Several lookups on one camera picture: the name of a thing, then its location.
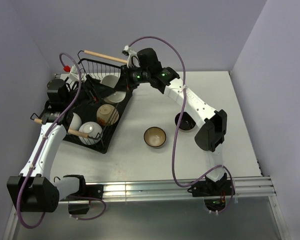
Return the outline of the cream bowl brown base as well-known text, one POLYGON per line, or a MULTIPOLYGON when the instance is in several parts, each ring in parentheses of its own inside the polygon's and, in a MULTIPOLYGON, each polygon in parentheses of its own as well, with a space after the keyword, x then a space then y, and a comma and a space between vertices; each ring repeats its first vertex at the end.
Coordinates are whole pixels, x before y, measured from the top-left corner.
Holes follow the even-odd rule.
POLYGON ((96 112, 97 123, 101 126, 111 126, 119 120, 118 110, 110 104, 101 105, 96 112))

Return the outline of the pale blue white bowl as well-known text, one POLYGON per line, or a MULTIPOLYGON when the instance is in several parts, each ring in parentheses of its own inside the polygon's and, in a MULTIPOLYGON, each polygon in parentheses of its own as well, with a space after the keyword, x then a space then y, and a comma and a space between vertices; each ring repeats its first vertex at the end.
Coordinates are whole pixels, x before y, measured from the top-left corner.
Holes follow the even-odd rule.
POLYGON ((73 117, 69 125, 69 129, 78 131, 82 125, 82 119, 75 112, 72 113, 73 117))

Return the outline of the white ceramic bowl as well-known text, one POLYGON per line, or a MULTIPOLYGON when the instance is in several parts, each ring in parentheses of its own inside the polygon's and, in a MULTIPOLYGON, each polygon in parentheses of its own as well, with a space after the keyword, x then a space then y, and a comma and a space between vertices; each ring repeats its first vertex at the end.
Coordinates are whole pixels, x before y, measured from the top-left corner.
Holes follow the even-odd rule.
POLYGON ((84 145, 94 145, 97 144, 100 140, 101 137, 103 135, 102 131, 102 127, 93 121, 89 121, 84 123, 78 130, 79 132, 88 134, 89 137, 91 138, 85 138, 85 137, 81 137, 79 136, 80 141, 84 144, 84 145))

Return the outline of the tan bowl dark rim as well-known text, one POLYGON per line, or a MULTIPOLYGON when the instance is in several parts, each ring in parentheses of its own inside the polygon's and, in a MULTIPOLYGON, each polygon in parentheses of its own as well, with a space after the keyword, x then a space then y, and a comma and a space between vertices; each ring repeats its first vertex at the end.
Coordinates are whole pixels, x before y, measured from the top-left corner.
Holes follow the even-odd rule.
POLYGON ((152 126, 144 132, 143 140, 149 147, 160 148, 166 143, 167 135, 162 128, 152 126))

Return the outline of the beige bowl black inside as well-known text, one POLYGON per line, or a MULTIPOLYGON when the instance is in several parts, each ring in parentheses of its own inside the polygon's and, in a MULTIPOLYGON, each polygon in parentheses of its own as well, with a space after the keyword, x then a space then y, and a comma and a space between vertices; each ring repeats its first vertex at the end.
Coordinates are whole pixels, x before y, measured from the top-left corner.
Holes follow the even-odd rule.
POLYGON ((178 128, 182 131, 187 132, 191 131, 195 126, 196 122, 194 121, 194 119, 184 111, 178 128))

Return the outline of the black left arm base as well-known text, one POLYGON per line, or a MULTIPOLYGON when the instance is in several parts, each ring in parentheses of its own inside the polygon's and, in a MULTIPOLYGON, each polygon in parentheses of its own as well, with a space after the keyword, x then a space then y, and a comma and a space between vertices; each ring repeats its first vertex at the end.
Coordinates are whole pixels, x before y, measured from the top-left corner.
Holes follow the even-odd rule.
POLYGON ((68 213, 78 218, 92 218, 99 215, 105 209, 105 206, 99 200, 103 200, 104 185, 88 184, 85 192, 81 194, 72 194, 62 199, 60 204, 67 204, 68 213))

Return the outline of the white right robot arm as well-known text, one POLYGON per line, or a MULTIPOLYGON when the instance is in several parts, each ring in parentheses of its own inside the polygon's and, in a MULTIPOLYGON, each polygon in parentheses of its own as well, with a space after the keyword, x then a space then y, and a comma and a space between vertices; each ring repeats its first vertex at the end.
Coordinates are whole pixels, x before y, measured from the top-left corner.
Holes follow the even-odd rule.
POLYGON ((152 48, 135 52, 126 45, 122 52, 127 60, 123 61, 120 78, 114 89, 129 91, 140 84, 149 83, 180 105, 199 127, 194 137, 195 143, 208 154, 208 165, 212 170, 205 176, 209 180, 206 189, 212 195, 219 194, 224 188, 222 180, 227 176, 222 157, 222 143, 227 132, 227 113, 209 106, 186 86, 175 70, 163 67, 152 48))

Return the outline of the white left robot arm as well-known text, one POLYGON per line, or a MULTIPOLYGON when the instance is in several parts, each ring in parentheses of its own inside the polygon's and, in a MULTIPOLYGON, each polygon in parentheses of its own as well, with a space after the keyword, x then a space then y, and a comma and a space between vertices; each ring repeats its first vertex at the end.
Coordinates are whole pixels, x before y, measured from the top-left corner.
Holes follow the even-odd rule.
POLYGON ((81 137, 84 141, 103 142, 103 133, 92 136, 91 133, 74 130, 70 127, 74 117, 72 111, 84 87, 78 83, 77 91, 70 91, 68 84, 55 78, 47 84, 49 100, 45 112, 38 119, 41 124, 40 135, 35 148, 18 176, 10 176, 7 189, 17 211, 34 213, 52 213, 62 199, 76 200, 95 199, 88 195, 86 180, 83 175, 65 175, 58 182, 50 182, 48 177, 62 140, 66 135, 81 137))

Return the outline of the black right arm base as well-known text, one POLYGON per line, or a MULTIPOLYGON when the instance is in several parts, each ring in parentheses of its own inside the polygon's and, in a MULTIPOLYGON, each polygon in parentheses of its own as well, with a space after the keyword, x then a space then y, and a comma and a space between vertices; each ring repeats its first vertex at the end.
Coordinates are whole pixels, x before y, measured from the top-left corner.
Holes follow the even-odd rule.
POLYGON ((187 192, 194 198, 203 197, 205 207, 212 212, 222 211, 227 206, 226 197, 233 197, 236 193, 230 180, 223 183, 199 181, 188 188, 187 192))

